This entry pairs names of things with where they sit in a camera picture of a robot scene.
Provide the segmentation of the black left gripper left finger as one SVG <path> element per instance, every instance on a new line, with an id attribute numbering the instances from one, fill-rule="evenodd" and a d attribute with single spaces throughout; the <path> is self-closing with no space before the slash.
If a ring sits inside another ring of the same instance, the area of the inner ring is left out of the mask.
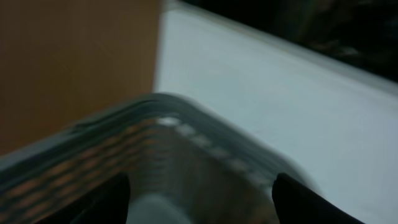
<path id="1" fill-rule="evenodd" d="M 37 224 L 125 224 L 130 184 L 120 173 Z"/>

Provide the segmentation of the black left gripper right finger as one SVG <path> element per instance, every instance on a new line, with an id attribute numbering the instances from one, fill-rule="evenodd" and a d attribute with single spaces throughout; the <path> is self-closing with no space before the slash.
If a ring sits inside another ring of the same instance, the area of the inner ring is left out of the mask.
<path id="1" fill-rule="evenodd" d="M 280 224 L 363 224 L 285 173 L 272 185 L 272 200 Z"/>

